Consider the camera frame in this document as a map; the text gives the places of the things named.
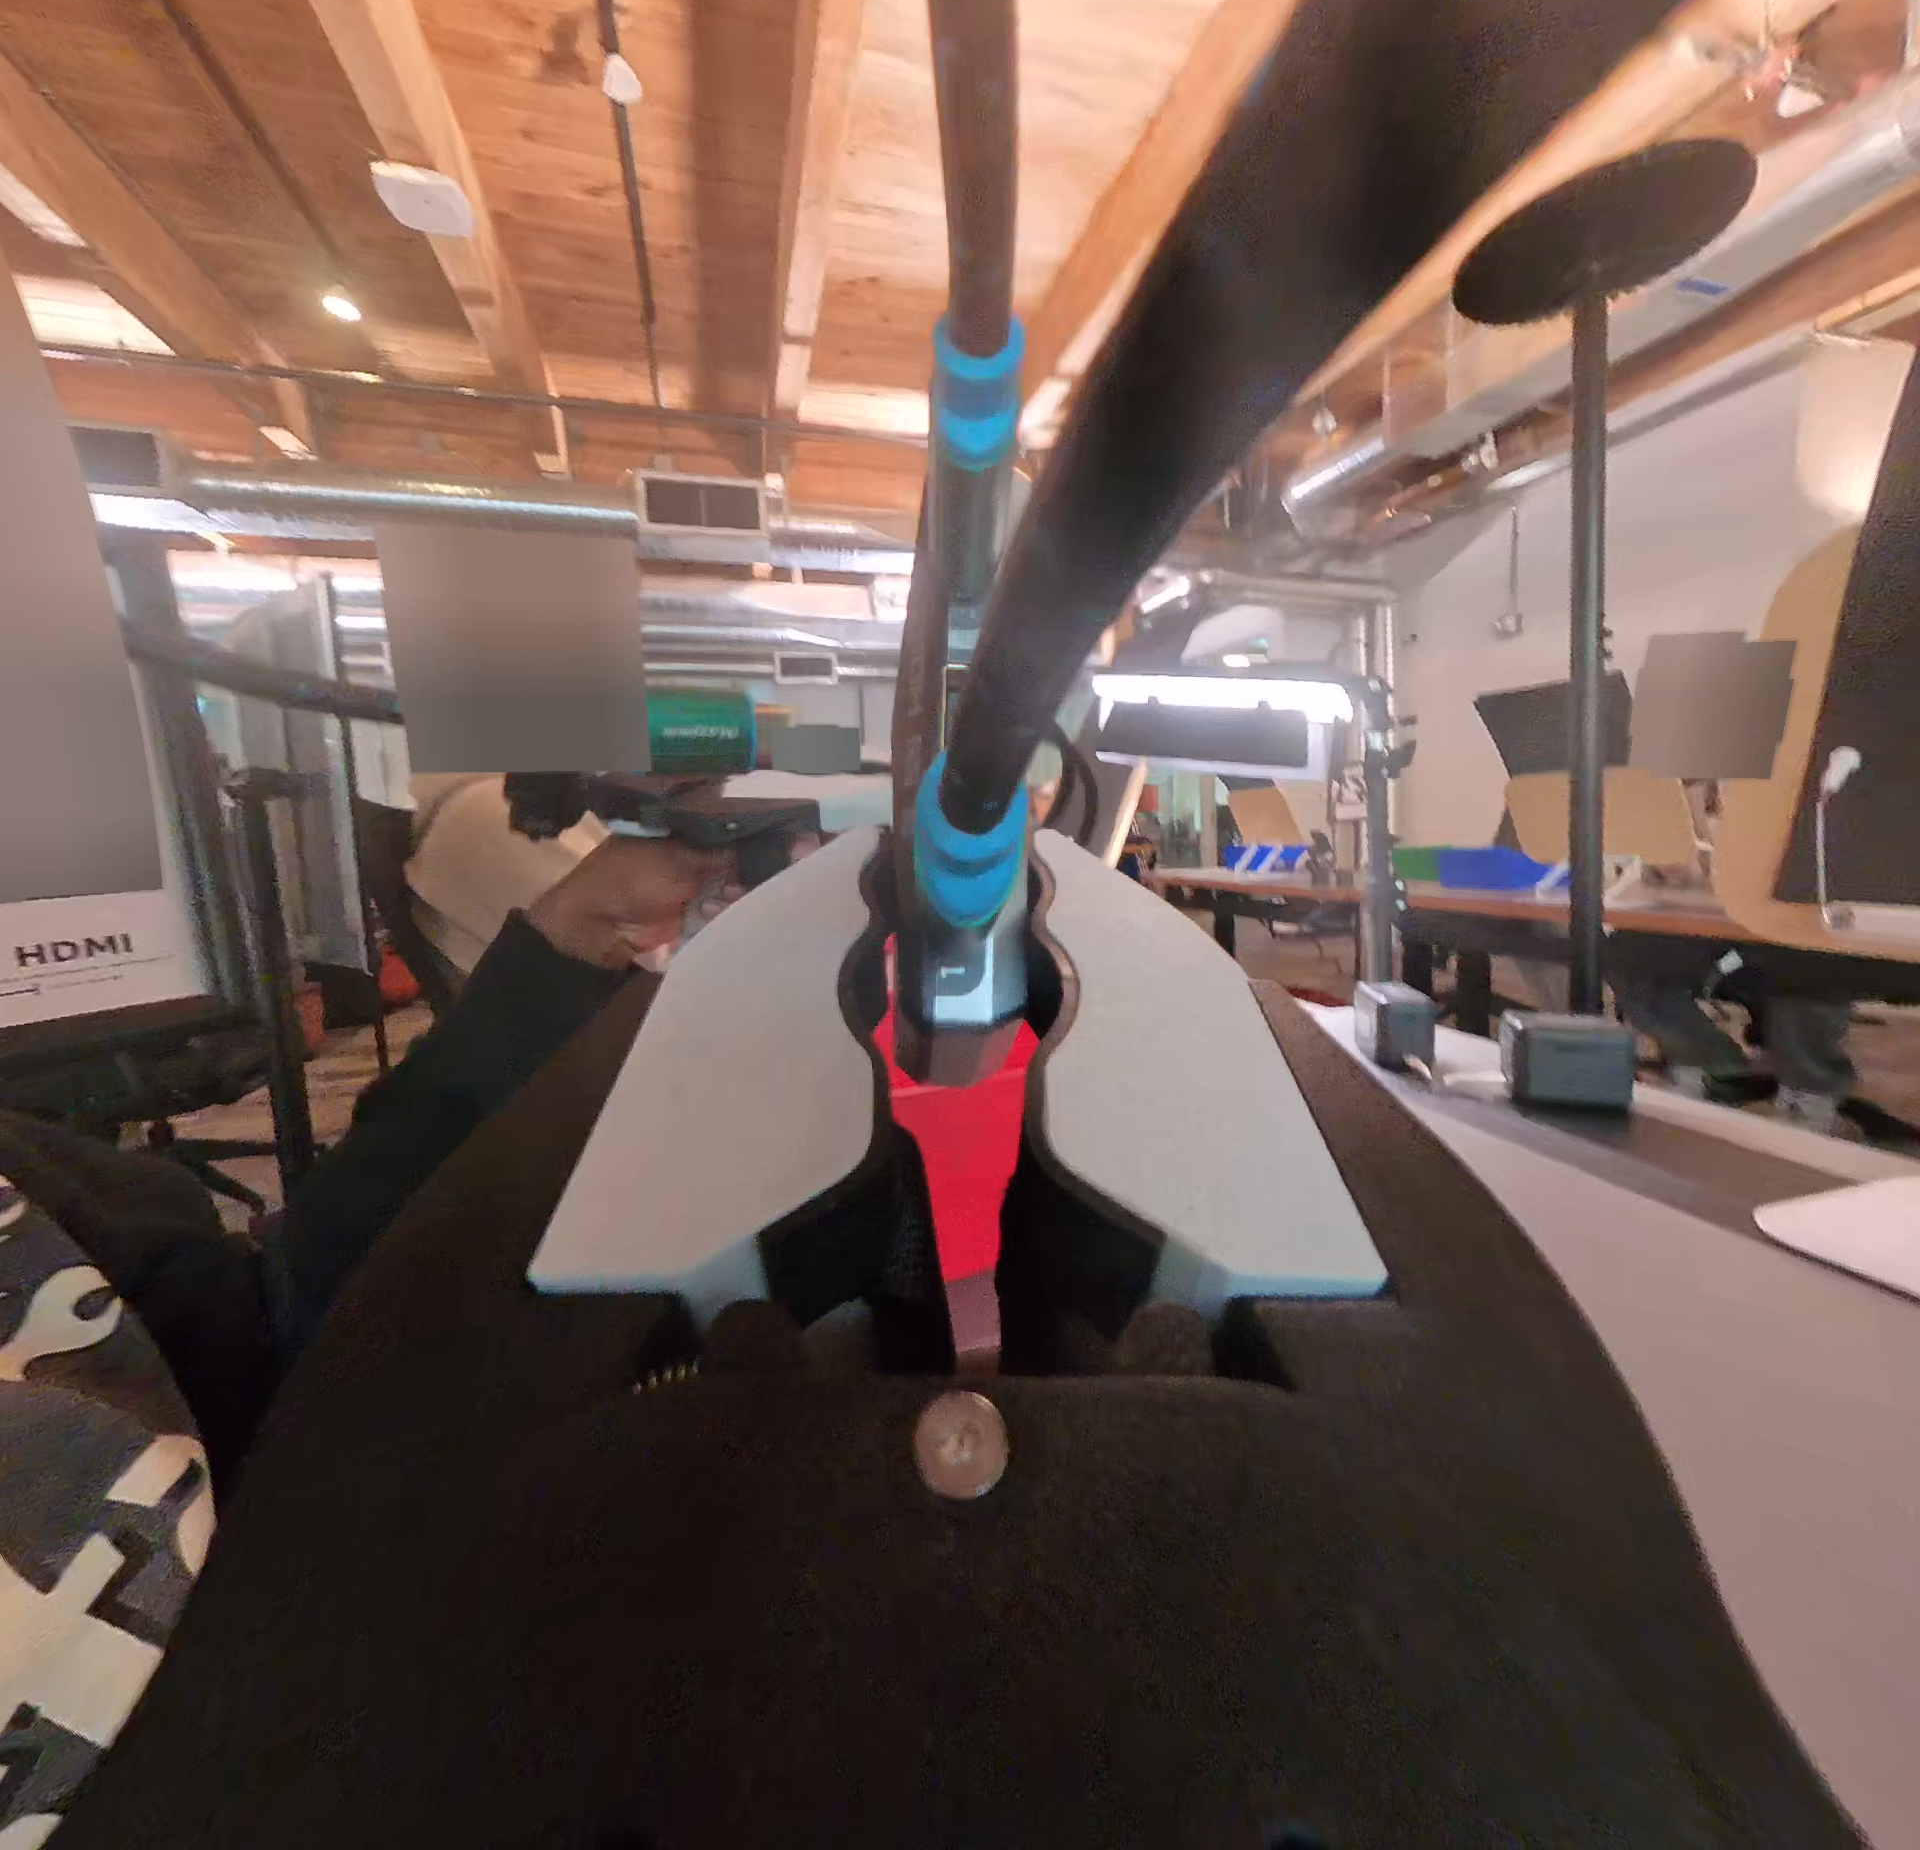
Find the person's left forearm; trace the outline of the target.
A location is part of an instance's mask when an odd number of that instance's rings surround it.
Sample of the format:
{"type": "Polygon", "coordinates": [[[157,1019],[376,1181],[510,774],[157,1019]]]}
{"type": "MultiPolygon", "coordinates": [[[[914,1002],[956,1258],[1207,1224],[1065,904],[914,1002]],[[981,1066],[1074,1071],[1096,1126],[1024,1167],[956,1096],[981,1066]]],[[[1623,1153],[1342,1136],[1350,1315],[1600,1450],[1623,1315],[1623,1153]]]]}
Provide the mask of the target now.
{"type": "Polygon", "coordinates": [[[619,994],[638,967],[563,956],[513,911],[457,998],[353,1109],[344,1136],[294,1187],[267,1241],[276,1357],[290,1368],[408,1201],[459,1143],[619,994]]]}

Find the red plastic bin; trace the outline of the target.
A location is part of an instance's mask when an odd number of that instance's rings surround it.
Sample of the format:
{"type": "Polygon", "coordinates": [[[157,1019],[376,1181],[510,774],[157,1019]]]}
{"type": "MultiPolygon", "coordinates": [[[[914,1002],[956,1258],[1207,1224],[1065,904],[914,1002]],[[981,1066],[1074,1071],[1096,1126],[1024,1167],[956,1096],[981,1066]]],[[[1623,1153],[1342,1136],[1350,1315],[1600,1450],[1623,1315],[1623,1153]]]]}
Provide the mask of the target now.
{"type": "Polygon", "coordinates": [[[996,1076],[970,1088],[937,1088],[907,1077],[898,1066],[894,1025],[890,1008],[874,1033],[892,1087],[894,1120],[923,1154],[943,1280],[966,1283],[996,1267],[1000,1207],[1022,1142],[1025,1066],[1040,1039],[1024,1025],[996,1076]]]}

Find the person's left hand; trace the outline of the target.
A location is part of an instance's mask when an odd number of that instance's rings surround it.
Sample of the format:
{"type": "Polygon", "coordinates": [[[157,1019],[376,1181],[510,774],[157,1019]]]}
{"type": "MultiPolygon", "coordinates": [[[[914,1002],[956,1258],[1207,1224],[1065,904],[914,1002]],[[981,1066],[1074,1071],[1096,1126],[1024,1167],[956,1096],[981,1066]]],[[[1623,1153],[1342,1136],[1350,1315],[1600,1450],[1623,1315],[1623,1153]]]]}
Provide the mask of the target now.
{"type": "Polygon", "coordinates": [[[689,918],[709,918],[737,895],[731,849],[610,835],[521,914],[574,963],[629,972],[675,947],[689,918]]]}

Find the small black panel on stand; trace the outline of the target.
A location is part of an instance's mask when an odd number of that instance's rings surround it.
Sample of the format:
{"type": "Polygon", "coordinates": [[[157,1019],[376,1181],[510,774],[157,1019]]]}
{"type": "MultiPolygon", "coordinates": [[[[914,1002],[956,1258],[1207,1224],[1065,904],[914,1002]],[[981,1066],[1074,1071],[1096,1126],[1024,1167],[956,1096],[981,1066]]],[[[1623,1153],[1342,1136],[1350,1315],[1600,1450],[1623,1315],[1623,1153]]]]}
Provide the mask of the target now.
{"type": "MultiPolygon", "coordinates": [[[[1538,864],[1570,862],[1570,686],[1545,684],[1476,699],[1506,772],[1506,818],[1516,849],[1538,864]]],[[[1663,780],[1629,758],[1632,693],[1623,674],[1600,679],[1602,854],[1608,866],[1689,873],[1695,826],[1683,783],[1663,780]]]]}

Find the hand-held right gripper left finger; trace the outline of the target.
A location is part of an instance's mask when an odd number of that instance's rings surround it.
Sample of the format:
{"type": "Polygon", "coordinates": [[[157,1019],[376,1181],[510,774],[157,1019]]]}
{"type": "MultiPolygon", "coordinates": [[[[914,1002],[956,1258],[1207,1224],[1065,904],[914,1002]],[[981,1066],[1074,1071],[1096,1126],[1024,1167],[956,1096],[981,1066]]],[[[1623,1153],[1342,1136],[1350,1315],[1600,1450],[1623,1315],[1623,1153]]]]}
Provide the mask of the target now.
{"type": "Polygon", "coordinates": [[[841,1004],[879,826],[731,904],[667,965],[525,1280],[542,1294],[769,1300],[758,1242],[845,1182],[884,1079],[841,1004]]]}

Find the long wooden desk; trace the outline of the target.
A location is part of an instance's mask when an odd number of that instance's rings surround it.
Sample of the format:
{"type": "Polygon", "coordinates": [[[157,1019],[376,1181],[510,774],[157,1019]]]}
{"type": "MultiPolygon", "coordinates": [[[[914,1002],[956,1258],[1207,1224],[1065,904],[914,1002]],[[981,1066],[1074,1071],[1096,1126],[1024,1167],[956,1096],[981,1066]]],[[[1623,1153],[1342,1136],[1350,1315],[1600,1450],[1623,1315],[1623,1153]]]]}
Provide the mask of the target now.
{"type": "MultiPolygon", "coordinates": [[[[1238,921],[1269,929],[1291,926],[1308,936],[1358,936],[1361,929],[1363,889],[1354,884],[1232,870],[1151,870],[1142,881],[1167,904],[1204,914],[1226,949],[1234,947],[1238,921]]],[[[1624,953],[1632,975],[1711,981],[1714,965],[1734,953],[1734,975],[1761,983],[1773,996],[1848,998],[1908,1011],[1918,1002],[1913,961],[1840,951],[1826,931],[1807,943],[1769,943],[1712,902],[1609,907],[1602,933],[1608,953],[1624,953]]],[[[1568,902],[1418,881],[1400,892],[1387,922],[1387,972],[1400,972],[1416,990],[1432,994],[1440,956],[1461,965],[1446,1002],[1452,1025],[1487,1038],[1498,1011],[1498,958],[1557,967],[1570,963],[1568,902]]]]}

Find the small grey clamp box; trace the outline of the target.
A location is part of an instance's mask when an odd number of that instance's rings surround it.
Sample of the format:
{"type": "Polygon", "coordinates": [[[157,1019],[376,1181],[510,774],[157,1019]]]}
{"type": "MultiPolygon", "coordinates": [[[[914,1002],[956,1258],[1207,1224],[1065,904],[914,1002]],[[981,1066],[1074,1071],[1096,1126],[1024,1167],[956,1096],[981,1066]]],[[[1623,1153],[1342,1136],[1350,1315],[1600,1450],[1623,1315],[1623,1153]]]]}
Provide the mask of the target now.
{"type": "Polygon", "coordinates": [[[1361,981],[1352,994],[1357,1054],[1390,1072],[1436,1077],[1437,1006],[1400,981],[1361,981]]]}
{"type": "Polygon", "coordinates": [[[1522,1110],[1632,1114],[1637,1047],[1632,1028],[1593,1015],[1511,1008],[1498,1028],[1506,1094],[1522,1110]]]}

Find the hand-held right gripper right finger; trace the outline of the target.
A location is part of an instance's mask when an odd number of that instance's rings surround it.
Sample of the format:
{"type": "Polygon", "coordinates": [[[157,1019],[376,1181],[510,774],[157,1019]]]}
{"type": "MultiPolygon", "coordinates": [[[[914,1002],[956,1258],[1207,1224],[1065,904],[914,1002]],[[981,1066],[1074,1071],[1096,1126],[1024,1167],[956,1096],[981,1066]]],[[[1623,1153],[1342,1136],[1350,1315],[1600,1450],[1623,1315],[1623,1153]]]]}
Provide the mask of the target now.
{"type": "Polygon", "coordinates": [[[1120,1301],[1371,1300],[1385,1262],[1248,975],[1067,838],[1034,866],[1062,1008],[1033,1138],[1120,1237],[1120,1301]]]}

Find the black light tripod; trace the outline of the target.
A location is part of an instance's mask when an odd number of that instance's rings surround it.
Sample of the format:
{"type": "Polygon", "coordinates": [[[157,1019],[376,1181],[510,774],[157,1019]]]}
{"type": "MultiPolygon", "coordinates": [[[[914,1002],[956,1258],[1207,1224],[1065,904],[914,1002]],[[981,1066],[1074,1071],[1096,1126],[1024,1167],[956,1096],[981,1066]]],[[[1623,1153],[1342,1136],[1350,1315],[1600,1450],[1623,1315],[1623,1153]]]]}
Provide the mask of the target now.
{"type": "Polygon", "coordinates": [[[1363,783],[1365,860],[1358,902],[1358,983],[1398,979],[1398,929],[1406,914],[1405,881],[1393,862],[1390,796],[1411,748],[1396,726],[1390,686],[1378,677],[1339,679],[1357,723],[1363,783]]]}

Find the rectangular metal ceiling duct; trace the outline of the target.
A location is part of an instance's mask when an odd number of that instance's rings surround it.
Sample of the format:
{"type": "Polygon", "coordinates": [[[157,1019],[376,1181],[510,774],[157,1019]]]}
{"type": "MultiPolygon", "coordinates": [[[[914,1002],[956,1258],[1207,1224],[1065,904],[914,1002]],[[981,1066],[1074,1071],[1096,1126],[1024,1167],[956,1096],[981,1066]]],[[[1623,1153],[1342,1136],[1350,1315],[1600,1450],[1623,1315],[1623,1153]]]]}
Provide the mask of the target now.
{"type": "Polygon", "coordinates": [[[502,484],[445,476],[260,474],[192,467],[147,484],[88,484],[107,525],[161,535],[372,543],[385,522],[437,522],[620,540],[643,561],[903,576],[911,540],[845,517],[770,517],[753,484],[718,483],[734,522],[656,522],[637,489],[502,484]]]}

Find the studio led light panel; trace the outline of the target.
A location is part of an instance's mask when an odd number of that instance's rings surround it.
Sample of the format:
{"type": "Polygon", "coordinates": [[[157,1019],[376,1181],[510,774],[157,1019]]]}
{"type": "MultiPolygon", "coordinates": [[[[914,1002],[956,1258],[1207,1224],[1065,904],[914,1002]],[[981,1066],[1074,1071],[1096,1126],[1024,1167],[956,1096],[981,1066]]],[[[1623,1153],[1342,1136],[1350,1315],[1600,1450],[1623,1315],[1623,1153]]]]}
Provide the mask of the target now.
{"type": "Polygon", "coordinates": [[[1091,677],[1088,748],[1228,783],[1320,783],[1357,706],[1337,684],[1238,674],[1091,677]]]}

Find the black rectangular panel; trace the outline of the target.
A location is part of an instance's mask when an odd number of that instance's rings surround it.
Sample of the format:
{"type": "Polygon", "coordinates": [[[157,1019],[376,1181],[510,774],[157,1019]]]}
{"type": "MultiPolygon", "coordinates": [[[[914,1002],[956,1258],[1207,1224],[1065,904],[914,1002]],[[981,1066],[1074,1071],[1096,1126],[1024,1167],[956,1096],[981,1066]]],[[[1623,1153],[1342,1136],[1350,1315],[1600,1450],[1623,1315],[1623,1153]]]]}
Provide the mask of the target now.
{"type": "Polygon", "coordinates": [[[1918,366],[1893,409],[1854,545],[1775,897],[1913,907],[1918,887],[1918,366]],[[1816,860],[1816,796],[1839,748],[1861,767],[1826,811],[1816,860]]]}

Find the person's dark printed sweatshirt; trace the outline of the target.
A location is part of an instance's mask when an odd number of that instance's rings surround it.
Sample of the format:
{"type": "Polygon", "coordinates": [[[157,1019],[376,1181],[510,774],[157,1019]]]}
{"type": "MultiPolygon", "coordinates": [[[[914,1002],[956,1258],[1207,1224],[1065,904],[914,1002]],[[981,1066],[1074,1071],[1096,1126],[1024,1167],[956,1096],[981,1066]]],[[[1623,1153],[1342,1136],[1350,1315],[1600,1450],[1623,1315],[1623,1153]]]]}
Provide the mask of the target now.
{"type": "Polygon", "coordinates": [[[262,1251],[207,1190],[4,1113],[4,1845],[45,1845],[127,1722],[273,1382],[262,1251]]]}

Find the white ceiling access point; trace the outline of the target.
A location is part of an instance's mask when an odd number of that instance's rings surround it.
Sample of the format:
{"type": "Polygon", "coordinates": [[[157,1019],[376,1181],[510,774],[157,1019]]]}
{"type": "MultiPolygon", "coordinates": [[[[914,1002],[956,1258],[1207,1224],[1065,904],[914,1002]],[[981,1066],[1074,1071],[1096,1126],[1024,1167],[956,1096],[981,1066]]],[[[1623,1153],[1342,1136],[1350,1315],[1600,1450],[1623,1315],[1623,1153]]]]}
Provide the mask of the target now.
{"type": "Polygon", "coordinates": [[[449,174],[419,164],[372,162],[370,181],[380,207],[405,232],[436,241],[473,238],[473,207],[449,174]]]}

